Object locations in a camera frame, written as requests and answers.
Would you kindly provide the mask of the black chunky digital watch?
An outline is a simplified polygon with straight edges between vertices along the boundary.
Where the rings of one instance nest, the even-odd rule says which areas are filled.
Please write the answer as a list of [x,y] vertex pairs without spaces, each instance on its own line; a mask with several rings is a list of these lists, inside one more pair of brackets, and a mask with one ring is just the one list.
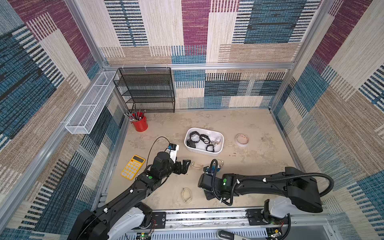
[[188,146],[189,148],[193,148],[193,149],[196,148],[196,142],[193,141],[192,139],[187,140],[187,141],[186,141],[186,144],[187,144],[187,146]]

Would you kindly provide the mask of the small black round watch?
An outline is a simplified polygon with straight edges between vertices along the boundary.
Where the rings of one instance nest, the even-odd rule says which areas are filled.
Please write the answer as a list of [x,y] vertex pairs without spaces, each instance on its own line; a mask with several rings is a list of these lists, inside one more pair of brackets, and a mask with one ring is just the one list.
[[210,153],[214,153],[215,152],[215,146],[213,144],[206,145],[206,151],[210,152]]

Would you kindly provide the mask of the rose gold white strap watch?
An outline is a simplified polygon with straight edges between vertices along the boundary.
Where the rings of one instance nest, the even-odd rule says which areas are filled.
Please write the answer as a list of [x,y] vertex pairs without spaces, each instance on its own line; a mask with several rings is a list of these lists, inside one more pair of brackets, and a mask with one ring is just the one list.
[[222,138],[221,137],[217,137],[213,141],[211,141],[211,144],[213,144],[214,146],[217,146],[217,145],[220,145],[221,142],[222,142]]

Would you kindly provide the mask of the black watch with strap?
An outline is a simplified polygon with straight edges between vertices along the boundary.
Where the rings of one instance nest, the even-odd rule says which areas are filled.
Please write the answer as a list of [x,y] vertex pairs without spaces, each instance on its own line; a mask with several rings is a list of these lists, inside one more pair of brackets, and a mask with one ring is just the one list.
[[204,134],[200,135],[200,140],[202,140],[206,145],[211,143],[211,140],[210,140],[209,136],[204,135]]

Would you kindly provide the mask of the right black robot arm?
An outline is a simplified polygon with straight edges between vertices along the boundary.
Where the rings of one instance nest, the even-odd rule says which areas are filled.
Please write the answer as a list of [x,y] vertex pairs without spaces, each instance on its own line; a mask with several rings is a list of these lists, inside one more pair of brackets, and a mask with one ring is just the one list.
[[261,211],[263,222],[270,224],[296,213],[321,213],[321,197],[334,187],[334,180],[323,173],[304,173],[294,167],[264,176],[224,174],[217,177],[218,160],[211,161],[201,175],[198,187],[204,190],[207,200],[217,199],[232,206],[234,198],[244,195],[275,195],[266,200]]

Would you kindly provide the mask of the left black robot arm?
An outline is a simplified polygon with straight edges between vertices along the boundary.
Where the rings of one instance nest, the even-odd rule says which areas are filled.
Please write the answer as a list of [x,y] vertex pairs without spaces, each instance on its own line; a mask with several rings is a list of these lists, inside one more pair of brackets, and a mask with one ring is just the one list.
[[137,205],[162,185],[171,174],[188,172],[191,160],[173,161],[167,152],[157,153],[152,165],[136,178],[123,193],[94,211],[81,212],[68,236],[69,240],[108,240],[121,235],[124,229],[140,226],[145,213]]

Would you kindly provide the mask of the white plastic storage box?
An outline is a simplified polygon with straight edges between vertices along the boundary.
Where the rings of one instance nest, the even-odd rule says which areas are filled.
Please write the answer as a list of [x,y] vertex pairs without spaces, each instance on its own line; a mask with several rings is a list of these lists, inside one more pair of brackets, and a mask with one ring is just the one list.
[[190,152],[216,157],[224,147],[224,135],[211,130],[190,128],[184,144]]

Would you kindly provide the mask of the white tape roll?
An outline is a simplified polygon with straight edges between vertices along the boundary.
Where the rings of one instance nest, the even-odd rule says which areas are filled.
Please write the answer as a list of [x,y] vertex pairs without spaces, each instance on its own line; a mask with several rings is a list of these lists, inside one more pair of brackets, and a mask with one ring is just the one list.
[[250,139],[246,134],[237,134],[235,141],[239,147],[245,148],[248,146]]

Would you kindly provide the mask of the yellow calculator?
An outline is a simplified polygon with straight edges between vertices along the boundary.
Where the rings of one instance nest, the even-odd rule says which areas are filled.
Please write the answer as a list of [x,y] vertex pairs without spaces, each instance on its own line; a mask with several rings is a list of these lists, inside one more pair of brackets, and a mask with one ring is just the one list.
[[146,160],[144,158],[134,155],[123,168],[121,176],[125,179],[133,180],[145,161]]

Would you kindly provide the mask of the red pen cup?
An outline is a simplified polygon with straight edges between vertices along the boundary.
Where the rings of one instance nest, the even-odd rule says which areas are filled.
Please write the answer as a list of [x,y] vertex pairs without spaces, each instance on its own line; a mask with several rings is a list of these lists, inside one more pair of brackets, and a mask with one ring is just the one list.
[[143,120],[139,122],[132,122],[135,130],[137,132],[144,132],[148,129],[147,117],[145,116]]

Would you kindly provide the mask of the pens in cup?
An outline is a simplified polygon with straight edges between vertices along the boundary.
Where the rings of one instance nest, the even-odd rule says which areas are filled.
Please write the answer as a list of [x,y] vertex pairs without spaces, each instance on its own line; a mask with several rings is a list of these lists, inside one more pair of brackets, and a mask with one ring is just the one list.
[[140,108],[137,110],[136,104],[132,104],[132,107],[127,113],[124,113],[124,115],[128,117],[131,122],[139,122],[144,119],[146,111],[147,110],[142,111]]

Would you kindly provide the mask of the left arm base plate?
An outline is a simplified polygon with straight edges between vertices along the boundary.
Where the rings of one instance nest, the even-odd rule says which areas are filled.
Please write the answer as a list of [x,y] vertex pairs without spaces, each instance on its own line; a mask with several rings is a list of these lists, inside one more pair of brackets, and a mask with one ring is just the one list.
[[145,214],[142,227],[145,230],[164,229],[166,227],[167,213],[166,212],[150,212]]

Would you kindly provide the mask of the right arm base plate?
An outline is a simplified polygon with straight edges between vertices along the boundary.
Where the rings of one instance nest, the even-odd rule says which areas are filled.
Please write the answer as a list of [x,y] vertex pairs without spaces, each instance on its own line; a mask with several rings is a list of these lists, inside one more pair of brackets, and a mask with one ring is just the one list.
[[270,214],[269,210],[264,209],[248,209],[246,210],[246,218],[250,226],[261,225],[287,225],[289,223],[288,216],[277,218]]

